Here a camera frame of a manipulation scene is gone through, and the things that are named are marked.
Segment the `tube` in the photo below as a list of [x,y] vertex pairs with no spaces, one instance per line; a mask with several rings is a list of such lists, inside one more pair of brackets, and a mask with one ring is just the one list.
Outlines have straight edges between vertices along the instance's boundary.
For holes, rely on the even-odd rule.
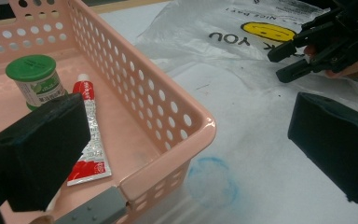
[[83,149],[83,155],[77,161],[72,173],[68,176],[67,186],[73,186],[91,180],[100,179],[112,174],[105,157],[103,142],[96,119],[94,87],[87,74],[80,74],[73,93],[80,92],[86,107],[91,140]]

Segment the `white plastic bag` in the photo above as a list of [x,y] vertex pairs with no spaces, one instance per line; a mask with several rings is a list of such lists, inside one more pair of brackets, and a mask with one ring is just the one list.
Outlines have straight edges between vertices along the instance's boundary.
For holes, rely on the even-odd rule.
[[[300,32],[301,24],[323,13],[296,0],[176,0],[138,37],[136,47],[166,72],[187,63],[207,63],[229,70],[253,89],[282,86],[321,94],[358,110],[358,80],[330,80],[321,73],[283,86],[275,72],[306,57],[303,49],[280,63],[267,57],[285,35]],[[259,26],[254,29],[259,33],[244,24]]]

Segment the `tube cap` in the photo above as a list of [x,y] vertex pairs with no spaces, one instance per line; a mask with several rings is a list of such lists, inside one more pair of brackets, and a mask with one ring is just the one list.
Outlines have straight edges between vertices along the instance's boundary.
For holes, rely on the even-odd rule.
[[90,81],[90,77],[89,75],[82,73],[77,77],[77,81]]

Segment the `table surface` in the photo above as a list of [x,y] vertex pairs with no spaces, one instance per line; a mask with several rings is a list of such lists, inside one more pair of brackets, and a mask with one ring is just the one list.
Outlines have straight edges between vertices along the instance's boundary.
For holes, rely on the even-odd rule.
[[[121,35],[134,44],[136,42],[136,37],[152,23],[153,19],[167,4],[168,2],[165,0],[127,0],[123,2],[95,6],[92,7],[92,9],[100,14],[101,17],[114,27]],[[237,79],[223,76],[226,71],[215,71],[209,67],[196,68],[192,71],[192,74],[175,76],[173,79],[186,90],[190,91],[191,94],[196,94],[191,90],[193,90],[192,88],[196,85],[195,83],[202,84],[202,80],[199,78],[194,81],[189,81],[188,79],[193,77],[194,73],[197,72],[220,73],[222,76],[215,77],[214,82],[216,85],[217,83],[224,83],[233,89],[239,85]],[[209,105],[209,102],[203,102],[204,98],[199,95],[196,94],[195,97],[200,100],[202,104]],[[212,146],[211,151],[217,152],[219,149],[214,147],[217,147],[217,145],[215,144]],[[255,195],[247,195],[247,192],[243,190],[252,186],[253,183],[247,183],[246,180],[241,177],[241,170],[235,170],[235,164],[231,164],[229,161],[221,160],[220,158],[215,157],[215,155],[216,154],[213,153],[200,155],[192,161],[192,167],[210,169],[210,171],[214,172],[216,175],[223,176],[228,183],[235,183],[235,186],[238,189],[238,200],[233,201],[233,203],[229,206],[223,206],[225,205],[225,199],[219,198],[219,195],[214,195],[217,191],[216,189],[213,189],[213,186],[210,186],[210,188],[206,188],[205,191],[210,191],[214,200],[221,199],[222,202],[220,202],[220,205],[222,206],[219,205],[219,202],[214,202],[215,206],[205,206],[205,204],[202,204],[202,202],[200,203],[200,201],[197,200],[197,197],[194,197],[192,190],[196,190],[198,184],[207,187],[211,184],[208,178],[213,178],[213,176],[210,176],[209,172],[205,173],[207,178],[203,178],[205,182],[197,181],[195,179],[196,176],[188,176],[185,184],[181,188],[169,195],[153,209],[147,211],[145,215],[139,218],[137,223],[244,223],[244,221],[246,221],[246,223],[256,224],[261,223],[258,222],[260,220],[265,220],[267,222],[263,223],[291,224],[318,223],[317,221],[312,222],[312,220],[323,220],[323,217],[338,216],[342,216],[342,218],[336,218],[335,220],[348,220],[351,218],[358,220],[358,204],[348,203],[345,199],[345,194],[342,192],[329,195],[330,189],[328,189],[325,192],[325,195],[322,194],[322,196],[319,197],[308,195],[304,197],[304,193],[316,192],[321,189],[322,186],[326,185],[328,185],[329,188],[336,190],[336,186],[330,183],[327,178],[322,177],[323,181],[326,183],[323,183],[320,186],[315,185],[310,187],[305,183],[299,183],[298,181],[288,183],[286,186],[282,185],[282,196],[277,195],[276,200],[271,198],[277,193],[276,191],[263,192],[263,190],[260,189],[260,191],[256,192]],[[310,168],[311,166],[312,164],[309,162],[304,164],[302,169],[304,169],[304,171],[307,169],[317,170],[316,168]],[[294,188],[300,189],[293,192],[298,195],[294,195],[293,198],[289,199],[284,198],[287,195],[290,195],[291,192],[288,191]],[[315,188],[315,190],[306,192],[306,189],[310,188]],[[306,200],[309,198],[313,198],[314,200],[310,200],[310,202],[304,201],[302,204],[298,204],[298,202],[301,201],[301,197],[304,197]],[[334,207],[335,204],[339,205],[341,208],[344,207],[345,210],[338,211]],[[257,217],[258,212],[262,212],[260,216],[264,217]]]

